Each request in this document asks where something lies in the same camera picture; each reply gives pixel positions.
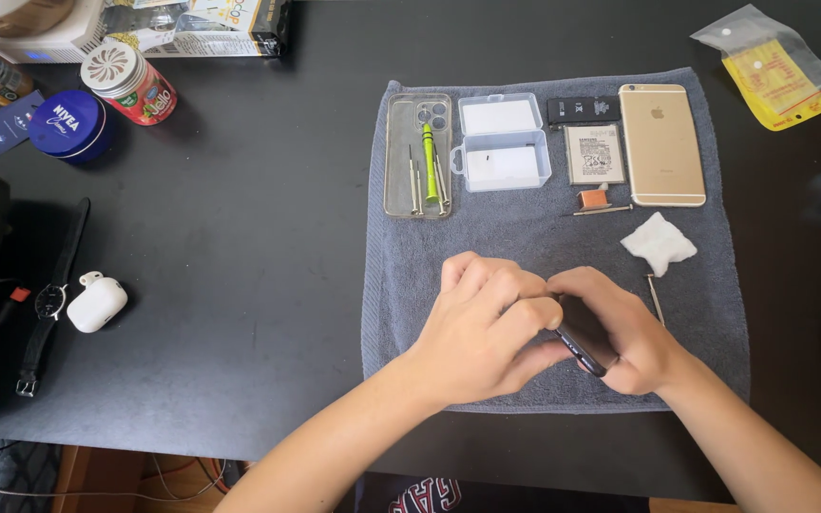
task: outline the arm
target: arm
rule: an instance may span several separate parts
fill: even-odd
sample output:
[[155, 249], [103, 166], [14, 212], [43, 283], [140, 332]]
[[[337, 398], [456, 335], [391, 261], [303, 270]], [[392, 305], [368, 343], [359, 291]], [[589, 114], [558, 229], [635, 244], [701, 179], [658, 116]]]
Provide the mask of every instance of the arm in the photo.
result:
[[644, 303], [580, 267], [547, 282], [582, 297], [621, 355], [603, 378], [622, 393], [656, 392], [689, 430], [746, 513], [821, 511], [821, 468], [690, 355]]
[[430, 415], [521, 389], [570, 356], [562, 342], [521, 351], [562, 321], [546, 295], [546, 283], [515, 262], [471, 252], [449, 258], [416, 343], [286, 437], [215, 511], [330, 512], [376, 458]]

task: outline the blue light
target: blue light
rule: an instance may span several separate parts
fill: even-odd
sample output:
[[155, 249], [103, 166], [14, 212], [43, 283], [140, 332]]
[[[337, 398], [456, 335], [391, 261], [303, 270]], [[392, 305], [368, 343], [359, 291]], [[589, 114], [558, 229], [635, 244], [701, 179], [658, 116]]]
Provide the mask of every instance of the blue light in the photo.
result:
[[53, 59], [52, 57], [48, 56], [47, 54], [39, 54], [37, 52], [24, 52], [24, 53], [27, 54], [29, 58], [33, 58], [33, 59], [40, 59], [40, 58], [44, 58], [44, 59], [48, 59], [48, 60]]

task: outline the hand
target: hand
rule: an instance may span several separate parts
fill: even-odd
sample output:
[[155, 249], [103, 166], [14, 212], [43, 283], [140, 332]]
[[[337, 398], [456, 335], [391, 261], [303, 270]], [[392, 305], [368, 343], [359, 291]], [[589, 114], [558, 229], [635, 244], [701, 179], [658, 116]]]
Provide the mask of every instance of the hand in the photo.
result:
[[633, 394], [658, 390], [673, 377], [678, 362], [690, 356], [638, 296], [594, 267], [561, 272], [547, 280], [547, 288], [581, 297], [610, 333], [620, 359], [602, 379], [613, 390]]
[[420, 337], [390, 366], [412, 376], [413, 386], [439, 409], [521, 390], [571, 356], [560, 341], [521, 351], [563, 319], [548, 296], [540, 276], [511, 260], [470, 251], [453, 256], [442, 265], [441, 291]]

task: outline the watch face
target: watch face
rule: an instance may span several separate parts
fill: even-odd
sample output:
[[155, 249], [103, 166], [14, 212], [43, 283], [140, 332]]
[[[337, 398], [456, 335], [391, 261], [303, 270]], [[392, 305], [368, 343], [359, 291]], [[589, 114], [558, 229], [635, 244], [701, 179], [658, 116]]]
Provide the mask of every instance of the watch face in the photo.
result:
[[62, 309], [65, 302], [65, 291], [56, 285], [48, 285], [37, 295], [34, 308], [37, 309], [37, 315], [41, 318], [53, 317]]

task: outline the airpods case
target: airpods case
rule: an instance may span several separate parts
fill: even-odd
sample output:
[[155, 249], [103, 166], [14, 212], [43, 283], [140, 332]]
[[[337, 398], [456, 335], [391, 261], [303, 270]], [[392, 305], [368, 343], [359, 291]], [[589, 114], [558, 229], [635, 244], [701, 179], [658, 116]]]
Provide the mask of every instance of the airpods case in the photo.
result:
[[78, 281], [85, 289], [68, 305], [67, 314], [79, 332], [97, 332], [129, 302], [120, 282], [99, 271], [91, 271]]

